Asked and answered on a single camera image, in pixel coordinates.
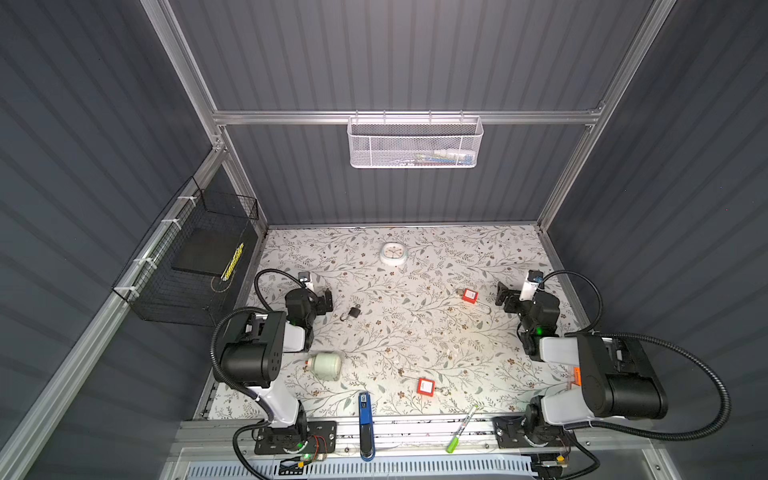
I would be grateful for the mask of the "red padlock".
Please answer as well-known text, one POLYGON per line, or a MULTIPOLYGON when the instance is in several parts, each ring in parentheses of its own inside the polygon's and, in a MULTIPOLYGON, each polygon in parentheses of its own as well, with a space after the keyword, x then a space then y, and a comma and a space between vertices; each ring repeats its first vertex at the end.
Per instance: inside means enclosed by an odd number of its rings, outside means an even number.
POLYGON ((433 380, 427 378, 419 378, 417 381, 417 393, 427 397, 433 397, 435 394, 436 385, 433 380))
POLYGON ((470 304, 476 304, 478 301, 478 292, 472 289, 459 289, 457 293, 461 296, 461 299, 464 302, 470 303, 470 304))

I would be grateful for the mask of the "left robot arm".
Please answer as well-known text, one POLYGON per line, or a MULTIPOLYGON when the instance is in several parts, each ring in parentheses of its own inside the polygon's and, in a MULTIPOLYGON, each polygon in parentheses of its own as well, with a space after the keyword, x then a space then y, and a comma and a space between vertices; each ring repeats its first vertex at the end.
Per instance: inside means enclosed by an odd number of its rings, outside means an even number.
POLYGON ((298 435, 308 432, 306 412, 280 378, 283 355, 309 350, 314 321, 333 310, 333 296, 304 287, 289 291, 285 302, 284 311, 233 310, 214 327, 209 356, 214 379, 264 411, 262 428, 298 435))

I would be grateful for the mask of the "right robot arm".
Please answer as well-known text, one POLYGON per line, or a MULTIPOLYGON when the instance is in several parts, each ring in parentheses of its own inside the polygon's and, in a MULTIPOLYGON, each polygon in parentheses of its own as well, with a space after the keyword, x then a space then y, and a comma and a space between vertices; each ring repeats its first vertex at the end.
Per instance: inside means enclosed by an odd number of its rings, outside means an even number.
POLYGON ((666 393, 639 341, 558 335, 560 300, 532 281, 520 290, 498 283, 494 303, 518 317, 516 335, 531 361, 575 369, 572 387, 529 401, 517 433, 531 445, 545 446, 578 422, 666 416, 666 393))

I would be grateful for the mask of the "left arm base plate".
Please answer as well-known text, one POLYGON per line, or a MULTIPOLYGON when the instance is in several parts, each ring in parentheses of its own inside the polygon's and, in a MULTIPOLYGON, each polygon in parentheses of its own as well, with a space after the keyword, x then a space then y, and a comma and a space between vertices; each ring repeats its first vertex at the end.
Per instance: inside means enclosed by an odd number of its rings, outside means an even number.
POLYGON ((309 421, 306 425, 257 430, 253 453, 256 455, 330 454, 335 452, 338 423, 335 421, 309 421))

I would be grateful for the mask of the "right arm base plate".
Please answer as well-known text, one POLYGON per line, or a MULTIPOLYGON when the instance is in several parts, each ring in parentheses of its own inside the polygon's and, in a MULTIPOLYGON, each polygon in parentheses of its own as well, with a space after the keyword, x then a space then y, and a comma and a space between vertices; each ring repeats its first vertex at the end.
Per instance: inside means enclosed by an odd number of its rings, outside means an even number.
POLYGON ((560 426, 524 416, 497 416, 492 418, 493 431, 500 448, 563 447, 569 450, 571 442, 560 426))

